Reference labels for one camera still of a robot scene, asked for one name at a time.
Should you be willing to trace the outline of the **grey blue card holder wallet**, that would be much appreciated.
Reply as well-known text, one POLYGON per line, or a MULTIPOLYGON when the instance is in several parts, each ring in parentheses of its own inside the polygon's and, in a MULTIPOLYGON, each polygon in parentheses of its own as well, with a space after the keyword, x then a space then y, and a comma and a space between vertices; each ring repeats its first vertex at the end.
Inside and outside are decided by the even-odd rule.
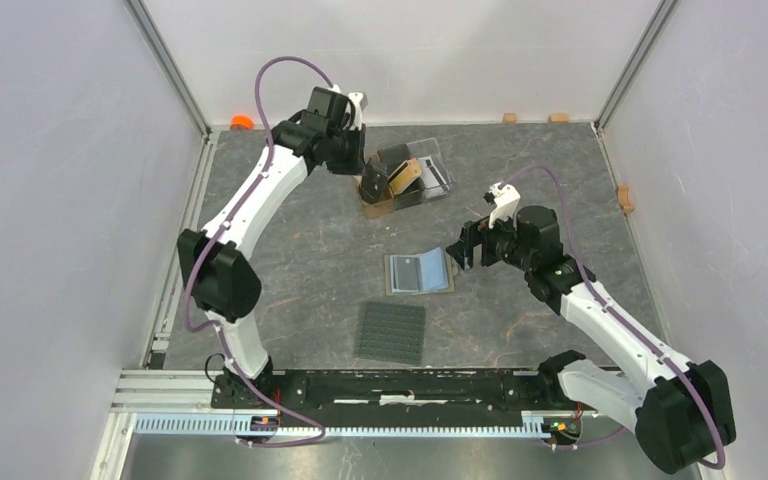
POLYGON ((455 290, 456 267, 441 248, 420 254, 386 255, 384 267, 387 295, 424 295, 455 290))

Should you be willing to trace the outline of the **clear card stand tray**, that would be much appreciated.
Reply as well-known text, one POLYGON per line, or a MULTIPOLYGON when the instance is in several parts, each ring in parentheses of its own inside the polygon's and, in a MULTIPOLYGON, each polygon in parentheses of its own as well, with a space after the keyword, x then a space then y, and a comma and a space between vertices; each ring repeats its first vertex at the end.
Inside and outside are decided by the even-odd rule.
POLYGON ((408 152, 418 160, 424 202, 441 200, 454 186, 454 180, 444 162, 444 156, 435 138, 407 143, 408 152))

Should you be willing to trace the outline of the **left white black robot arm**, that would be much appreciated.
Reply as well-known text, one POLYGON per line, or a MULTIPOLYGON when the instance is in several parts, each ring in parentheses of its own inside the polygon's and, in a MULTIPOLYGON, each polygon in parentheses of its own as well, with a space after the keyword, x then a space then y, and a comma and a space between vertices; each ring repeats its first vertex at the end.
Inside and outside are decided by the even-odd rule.
POLYGON ((363 92, 314 88, 306 108, 270 130, 253 171, 220 213, 177 239, 185 295, 216 330, 226 367, 239 377, 235 392, 250 407, 266 405, 274 394, 274 381, 264 374, 271 359, 253 316, 262 282, 252 253, 279 207, 316 168, 363 173, 366 105, 363 92))

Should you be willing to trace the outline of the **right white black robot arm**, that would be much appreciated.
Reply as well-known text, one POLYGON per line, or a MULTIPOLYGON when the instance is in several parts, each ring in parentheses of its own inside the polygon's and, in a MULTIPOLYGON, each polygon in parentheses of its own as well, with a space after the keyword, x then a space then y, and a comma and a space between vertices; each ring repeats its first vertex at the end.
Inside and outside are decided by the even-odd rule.
POLYGON ((618 367, 609 372, 580 352, 538 367, 537 392, 551 408, 580 402, 632 432, 646 457, 674 474, 698 463, 725 466, 736 439, 728 379, 711 360, 694 362, 646 330, 596 276, 570 255, 554 210, 527 206, 512 218, 466 222, 445 249, 464 271, 504 263, 521 271, 530 293, 576 326, 618 367))

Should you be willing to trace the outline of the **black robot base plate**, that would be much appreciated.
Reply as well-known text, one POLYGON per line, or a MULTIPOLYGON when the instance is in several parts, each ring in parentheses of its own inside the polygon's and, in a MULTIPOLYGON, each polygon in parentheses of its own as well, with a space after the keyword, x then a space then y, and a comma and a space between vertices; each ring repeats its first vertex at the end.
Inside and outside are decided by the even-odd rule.
POLYGON ((578 409, 535 370, 288 369, 263 375, 255 385, 267 400, 223 371, 214 380, 211 405, 242 410, 276 402, 327 428, 513 427, 524 411, 578 409))

